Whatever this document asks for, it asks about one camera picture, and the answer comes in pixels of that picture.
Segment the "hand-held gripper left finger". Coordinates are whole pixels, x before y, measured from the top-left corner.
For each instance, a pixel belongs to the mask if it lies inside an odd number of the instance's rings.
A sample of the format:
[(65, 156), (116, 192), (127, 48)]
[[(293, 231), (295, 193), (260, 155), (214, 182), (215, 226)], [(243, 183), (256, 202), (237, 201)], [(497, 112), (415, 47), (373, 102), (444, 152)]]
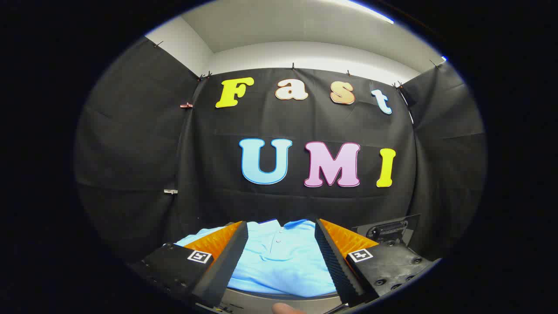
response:
[(188, 306), (218, 307), (245, 250), (245, 221), (187, 245), (167, 243), (128, 266), (143, 280)]

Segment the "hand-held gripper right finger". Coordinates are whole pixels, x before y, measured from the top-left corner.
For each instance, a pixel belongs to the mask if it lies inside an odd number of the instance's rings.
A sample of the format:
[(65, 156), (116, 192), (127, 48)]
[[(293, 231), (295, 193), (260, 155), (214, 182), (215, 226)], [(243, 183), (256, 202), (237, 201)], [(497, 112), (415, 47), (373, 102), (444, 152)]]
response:
[(418, 221), (396, 218), (349, 230), (316, 220), (315, 238), (343, 304), (372, 302), (400, 290), (435, 265), (410, 248)]

